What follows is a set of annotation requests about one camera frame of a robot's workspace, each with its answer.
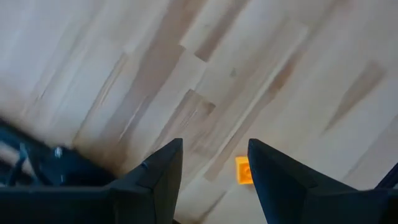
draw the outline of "metal screw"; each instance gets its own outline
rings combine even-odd
[[[54,155],[57,158],[61,158],[62,157],[62,148],[61,147],[57,147],[54,150]]]

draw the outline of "orange toy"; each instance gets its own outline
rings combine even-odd
[[[248,157],[247,156],[236,157],[235,162],[236,162],[236,179],[238,180],[238,183],[253,184]]]

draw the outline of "wooden floor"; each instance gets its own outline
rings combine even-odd
[[[117,174],[182,137],[176,219],[264,223],[249,138],[357,189],[398,161],[398,2],[0,0],[0,116]]]

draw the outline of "orange block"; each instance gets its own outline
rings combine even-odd
[[[248,157],[247,156],[236,157],[235,163],[236,163],[236,179],[238,180],[238,184],[253,184]]]

